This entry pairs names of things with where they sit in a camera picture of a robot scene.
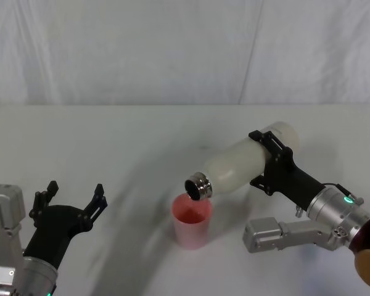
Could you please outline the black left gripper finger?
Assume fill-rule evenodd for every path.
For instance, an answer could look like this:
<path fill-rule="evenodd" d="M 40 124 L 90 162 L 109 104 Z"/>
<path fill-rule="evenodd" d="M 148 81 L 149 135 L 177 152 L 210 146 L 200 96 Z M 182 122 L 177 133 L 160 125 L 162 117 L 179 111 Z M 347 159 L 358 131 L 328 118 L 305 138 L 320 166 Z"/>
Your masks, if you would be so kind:
<path fill-rule="evenodd" d="M 102 184 L 98 184 L 95 188 L 92 200 L 81 211 L 80 222 L 82 231 L 90 231 L 93 228 L 94 222 L 107 207 L 107 201 L 104 195 Z"/>
<path fill-rule="evenodd" d="M 57 181 L 51 181 L 46 190 L 42 192 L 35 192 L 35 199 L 33 207 L 29 212 L 30 218 L 37 218 L 43 212 L 43 210 L 49 205 L 52 198 L 57 194 L 59 186 Z"/>

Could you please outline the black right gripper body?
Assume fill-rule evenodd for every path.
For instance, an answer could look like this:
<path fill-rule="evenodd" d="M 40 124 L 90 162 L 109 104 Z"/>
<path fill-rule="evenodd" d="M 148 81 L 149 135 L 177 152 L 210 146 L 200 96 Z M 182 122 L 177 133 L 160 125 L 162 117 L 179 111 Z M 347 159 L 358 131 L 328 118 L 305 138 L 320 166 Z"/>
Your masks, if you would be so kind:
<path fill-rule="evenodd" d="M 309 207 L 323 185 L 296 166 L 291 149 L 273 154 L 263 173 L 265 192 L 280 192 L 299 207 Z"/>

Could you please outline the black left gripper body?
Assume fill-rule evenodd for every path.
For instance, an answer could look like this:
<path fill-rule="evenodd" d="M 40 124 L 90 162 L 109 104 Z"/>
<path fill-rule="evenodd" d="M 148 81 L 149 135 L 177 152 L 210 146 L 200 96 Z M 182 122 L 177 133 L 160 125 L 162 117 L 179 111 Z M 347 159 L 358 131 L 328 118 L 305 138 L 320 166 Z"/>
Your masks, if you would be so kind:
<path fill-rule="evenodd" d="M 84 210 L 68 205 L 32 209 L 29 213 L 36 228 L 23 256 L 45 261 L 59 268 L 71 240 L 91 230 L 91 219 Z"/>

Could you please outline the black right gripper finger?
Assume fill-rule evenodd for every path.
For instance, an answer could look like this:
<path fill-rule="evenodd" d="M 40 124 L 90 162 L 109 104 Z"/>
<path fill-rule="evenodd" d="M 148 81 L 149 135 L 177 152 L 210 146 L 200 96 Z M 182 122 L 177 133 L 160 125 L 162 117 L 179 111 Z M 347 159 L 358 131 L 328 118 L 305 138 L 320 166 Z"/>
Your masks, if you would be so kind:
<path fill-rule="evenodd" d="M 262 190 L 268 196 L 273 195 L 273 188 L 271 187 L 271 180 L 268 177 L 266 177 L 264 174 L 261 174 L 257 176 L 256 178 L 253 178 L 250 181 L 250 185 L 259 190 Z"/>
<path fill-rule="evenodd" d="M 255 130 L 249 133 L 249 138 L 262 145 L 274 159 L 292 156 L 292 149 L 285 146 L 272 131 L 262 133 Z"/>

